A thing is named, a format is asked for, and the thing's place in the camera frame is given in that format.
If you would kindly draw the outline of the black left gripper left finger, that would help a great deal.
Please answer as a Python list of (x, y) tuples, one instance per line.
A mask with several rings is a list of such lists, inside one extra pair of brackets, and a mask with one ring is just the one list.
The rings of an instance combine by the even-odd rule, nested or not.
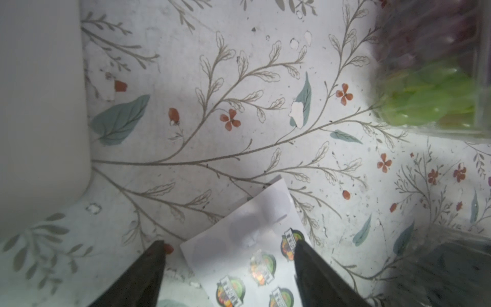
[(166, 244), (148, 249), (90, 307), (156, 306), (166, 265)]

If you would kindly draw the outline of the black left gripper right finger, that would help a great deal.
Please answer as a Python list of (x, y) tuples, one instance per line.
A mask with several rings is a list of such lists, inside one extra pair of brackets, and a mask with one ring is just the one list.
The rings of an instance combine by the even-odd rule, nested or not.
[(304, 240), (296, 244), (294, 264), (303, 306), (370, 306)]

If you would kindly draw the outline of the sticker label sheet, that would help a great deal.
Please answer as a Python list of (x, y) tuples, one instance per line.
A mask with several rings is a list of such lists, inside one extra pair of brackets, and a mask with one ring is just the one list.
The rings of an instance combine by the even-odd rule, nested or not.
[(181, 244), (211, 306), (302, 306), (295, 247), (309, 241), (286, 182), (271, 185)]

